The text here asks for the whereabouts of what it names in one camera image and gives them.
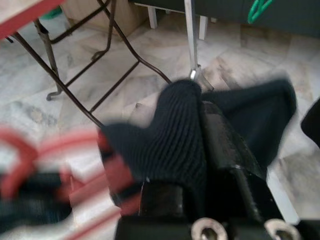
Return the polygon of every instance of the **black knit fabric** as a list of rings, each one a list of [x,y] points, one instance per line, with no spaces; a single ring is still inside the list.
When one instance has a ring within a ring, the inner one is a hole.
[[[101,128],[139,181],[179,184],[203,214],[206,160],[200,125],[201,89],[188,80],[170,84],[160,94],[147,128],[116,123]]]
[[[215,103],[240,134],[264,175],[275,159],[283,132],[296,111],[296,94],[285,78],[246,89],[204,93],[203,101]]]

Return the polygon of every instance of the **metal bolt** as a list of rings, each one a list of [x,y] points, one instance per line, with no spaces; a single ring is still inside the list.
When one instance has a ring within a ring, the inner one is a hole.
[[[192,240],[228,240],[225,228],[216,220],[203,217],[191,228]]]

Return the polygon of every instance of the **green rope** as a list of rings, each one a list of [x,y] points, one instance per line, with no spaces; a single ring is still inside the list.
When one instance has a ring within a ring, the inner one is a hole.
[[[266,10],[273,0],[255,0],[248,14],[248,23],[253,24],[257,18]]]

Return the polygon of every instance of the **red object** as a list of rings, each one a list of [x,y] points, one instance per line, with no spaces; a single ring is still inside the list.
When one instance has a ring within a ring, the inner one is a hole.
[[[0,182],[0,193],[5,199],[14,198],[19,187],[27,178],[36,171],[35,163],[62,150],[70,151],[76,147],[87,146],[88,144],[98,144],[99,148],[112,153],[107,139],[101,132],[96,131],[74,131],[63,136],[51,138],[45,141],[39,150],[25,141],[18,133],[9,128],[0,128],[0,140],[18,149],[19,162],[13,167],[13,171],[8,173]],[[104,171],[97,173],[86,182],[81,182],[68,169],[61,169],[60,179],[62,187],[57,191],[58,200],[71,201],[78,204],[109,188],[114,194],[124,190],[134,183],[129,167],[124,163],[121,155],[113,153],[104,161]],[[120,208],[112,209],[100,220],[94,222],[76,232],[67,239],[75,240],[82,238],[92,230],[115,220],[120,215],[131,215],[139,209],[141,194],[138,193],[121,205]]]
[[[0,40],[14,34],[24,25],[34,21],[40,16],[50,12],[52,9],[55,9],[64,0],[40,0],[35,4],[32,4],[21,11],[15,12],[8,19],[0,22]],[[8,5],[21,5],[24,4],[23,1],[11,1],[7,3]]]
[[[18,150],[19,163],[1,180],[0,184],[1,196],[4,199],[10,199],[15,196],[19,186],[36,170],[33,162],[38,158],[38,151],[18,133],[8,128],[0,128],[0,140]]]

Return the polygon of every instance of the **brown metal frame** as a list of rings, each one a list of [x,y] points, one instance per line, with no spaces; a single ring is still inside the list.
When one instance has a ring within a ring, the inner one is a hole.
[[[95,117],[93,116],[93,112],[103,103],[103,101],[125,80],[125,78],[139,65],[139,63],[145,65],[146,67],[150,68],[151,70],[155,71],[157,74],[159,74],[168,84],[171,83],[169,78],[158,68],[150,64],[149,62],[145,61],[131,46],[128,39],[126,38],[125,34],[122,32],[120,27],[115,21],[115,10],[116,10],[116,1],[117,0],[106,0],[106,2],[103,2],[102,0],[97,0],[100,7],[89,14],[87,17],[79,21],[77,24],[70,27],[68,30],[63,32],[61,35],[54,39],[49,38],[49,32],[48,30],[40,23],[39,19],[36,19],[34,21],[34,25],[38,31],[38,34],[40,35],[40,38],[42,39],[45,50],[49,59],[50,67],[45,63],[45,61],[37,54],[37,52],[27,43],[27,41],[18,33],[14,33],[12,35],[13,38],[15,38],[27,51],[28,53],[38,62],[38,64],[52,77],[52,79],[55,81],[57,85],[57,91],[51,92],[47,95],[47,100],[50,101],[52,97],[57,96],[61,94],[62,91],[65,92],[65,94],[73,101],[73,103],[89,118],[91,119],[96,125],[101,127],[103,124]],[[111,9],[108,10],[107,6],[111,3]],[[73,31],[78,29],[80,26],[85,24],[87,21],[92,19],[94,16],[99,14],[100,12],[104,11],[106,16],[109,18],[109,31],[108,31],[108,38],[107,38],[107,44],[105,50],[96,52],[92,58],[91,62],[84,67],[80,72],[78,72],[73,78],[71,78],[66,84],[64,84],[60,77],[59,72],[55,60],[55,56],[53,53],[52,45],[60,42],[65,37],[69,36]],[[132,53],[132,55],[136,58],[137,62],[132,65],[132,67],[98,100],[98,102],[90,109],[86,109],[79,100],[75,97],[75,95],[68,89],[68,87],[77,80],[85,71],[87,71],[94,63],[96,63],[102,56],[104,56],[110,49],[111,46],[111,40],[112,40],[112,30],[113,28],[117,31],[118,35],[121,37],[129,51]]]

